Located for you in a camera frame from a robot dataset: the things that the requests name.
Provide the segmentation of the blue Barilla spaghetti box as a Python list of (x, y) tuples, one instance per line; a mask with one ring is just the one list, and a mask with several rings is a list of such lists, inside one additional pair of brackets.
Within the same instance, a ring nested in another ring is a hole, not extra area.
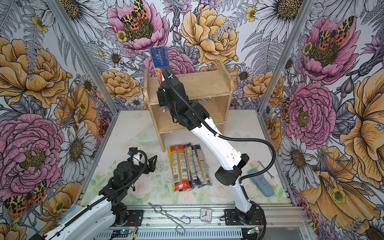
[(162, 73), (162, 68), (168, 67), (170, 65), (167, 47), (152, 47), (150, 48), (150, 55), (155, 69), (155, 74), (160, 84), (160, 88), (165, 92), (165, 87), (168, 87), (168, 84), (167, 82), (163, 84), (165, 78)]

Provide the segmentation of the red spaghetti bag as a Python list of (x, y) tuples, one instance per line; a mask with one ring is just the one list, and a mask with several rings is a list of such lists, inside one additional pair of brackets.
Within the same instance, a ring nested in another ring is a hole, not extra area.
[(171, 146), (173, 160), (173, 175), (175, 192), (188, 191), (191, 189), (186, 156), (183, 145)]

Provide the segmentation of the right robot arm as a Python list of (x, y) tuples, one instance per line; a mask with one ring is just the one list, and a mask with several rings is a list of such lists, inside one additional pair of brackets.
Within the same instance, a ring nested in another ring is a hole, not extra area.
[(249, 224), (256, 207), (239, 183), (242, 168), (249, 160), (248, 155), (236, 151), (224, 139), (203, 105), (189, 101), (183, 83), (173, 74), (171, 67), (161, 68), (161, 76), (162, 82), (157, 91), (160, 106), (167, 106), (174, 123), (187, 128), (214, 153), (221, 163), (215, 177), (221, 184), (230, 187), (238, 214), (236, 218), (243, 224)]

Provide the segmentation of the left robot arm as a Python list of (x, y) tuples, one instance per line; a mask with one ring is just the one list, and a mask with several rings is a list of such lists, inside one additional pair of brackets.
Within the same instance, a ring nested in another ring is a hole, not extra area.
[(99, 194), (80, 212), (46, 234), (35, 234), (31, 240), (91, 240), (111, 226), (123, 226), (127, 222), (138, 225), (138, 221), (129, 216), (127, 205), (122, 200), (129, 188), (143, 174), (153, 173), (158, 156), (148, 158), (138, 150), (120, 162), (113, 176)]

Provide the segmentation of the wooden two-tier shelf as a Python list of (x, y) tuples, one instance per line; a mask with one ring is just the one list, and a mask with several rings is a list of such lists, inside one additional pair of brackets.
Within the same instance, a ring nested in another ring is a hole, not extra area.
[[(148, 70), (144, 73), (144, 96), (158, 135), (163, 152), (165, 147), (165, 134), (183, 131), (186, 128), (172, 121), (171, 114), (164, 112), (160, 107), (157, 90), (160, 87), (158, 78), (151, 77)], [(187, 96), (190, 100), (202, 100), (211, 98), (211, 101), (202, 105), (210, 114), (211, 119), (224, 133), (227, 123), (230, 103), (234, 92), (234, 80), (224, 64), (220, 63), (215, 71), (183, 74), (177, 76), (184, 84)]]

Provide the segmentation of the yellow Pastatime spaghetti bag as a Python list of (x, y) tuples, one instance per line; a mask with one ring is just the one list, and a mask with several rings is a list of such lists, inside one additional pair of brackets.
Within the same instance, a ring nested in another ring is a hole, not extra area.
[(167, 151), (168, 151), (168, 157), (169, 157), (169, 162), (170, 162), (170, 167), (171, 167), (173, 189), (175, 190), (175, 182), (174, 182), (174, 175), (173, 175), (173, 160), (172, 160), (171, 147), (167, 147)]

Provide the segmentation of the clear spaghetti bag blue end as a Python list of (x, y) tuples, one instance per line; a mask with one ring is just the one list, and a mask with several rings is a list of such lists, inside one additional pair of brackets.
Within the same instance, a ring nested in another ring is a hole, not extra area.
[(211, 181), (209, 178), (208, 165), (206, 163), (206, 158), (203, 154), (200, 145), (193, 145), (192, 149), (195, 153), (194, 157), (194, 165), (196, 169), (196, 175), (198, 177), (199, 182), (202, 186), (211, 185)]

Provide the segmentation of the metal tongs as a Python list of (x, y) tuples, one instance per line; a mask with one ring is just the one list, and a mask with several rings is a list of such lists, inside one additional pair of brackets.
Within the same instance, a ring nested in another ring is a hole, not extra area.
[(184, 236), (186, 234), (186, 229), (184, 225), (189, 225), (191, 223), (191, 219), (185, 215), (181, 217), (175, 217), (171, 214), (169, 214), (162, 206), (160, 205), (154, 205), (150, 202), (148, 202), (148, 205), (154, 210), (155, 213), (161, 214), (162, 216), (165, 216), (169, 220), (171, 220), (173, 223), (176, 224), (175, 231), (181, 236)]

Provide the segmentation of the small white clock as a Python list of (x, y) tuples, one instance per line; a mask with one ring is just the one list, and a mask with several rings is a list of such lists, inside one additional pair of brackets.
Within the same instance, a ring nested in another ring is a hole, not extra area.
[(211, 223), (213, 219), (213, 210), (210, 208), (201, 208), (200, 221), (203, 223)]

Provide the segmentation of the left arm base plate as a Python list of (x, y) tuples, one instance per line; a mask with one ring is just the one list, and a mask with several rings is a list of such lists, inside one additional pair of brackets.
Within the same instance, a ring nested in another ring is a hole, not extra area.
[(140, 227), (144, 219), (144, 210), (125, 210), (116, 215), (113, 227)]

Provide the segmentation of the aluminium front rail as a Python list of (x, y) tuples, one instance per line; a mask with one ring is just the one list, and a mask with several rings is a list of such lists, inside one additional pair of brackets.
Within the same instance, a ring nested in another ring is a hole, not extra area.
[(314, 240), (309, 218), (300, 207), (264, 206), (250, 224), (235, 218), (232, 206), (131, 207), (115, 225), (112, 212), (92, 208), (45, 235), (46, 240)]

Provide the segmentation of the grey handled tool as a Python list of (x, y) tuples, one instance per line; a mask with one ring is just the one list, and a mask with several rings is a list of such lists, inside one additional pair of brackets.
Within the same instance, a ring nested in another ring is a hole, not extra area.
[[(260, 161), (251, 161), (251, 169), (249, 170), (248, 174), (249, 175), (256, 174), (264, 169), (265, 169), (265, 166)], [(258, 190), (261, 192), (261, 194), (264, 197), (269, 198), (275, 194), (275, 191), (272, 185), (268, 182), (268, 178), (266, 179), (264, 177), (264, 174), (251, 177), (250, 181), (258, 188)]]

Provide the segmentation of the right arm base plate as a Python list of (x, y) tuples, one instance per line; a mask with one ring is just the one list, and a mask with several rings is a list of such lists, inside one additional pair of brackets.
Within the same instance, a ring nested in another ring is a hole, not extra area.
[(224, 221), (226, 226), (264, 226), (267, 224), (260, 209), (251, 209), (247, 213), (243, 213), (238, 209), (224, 209)]

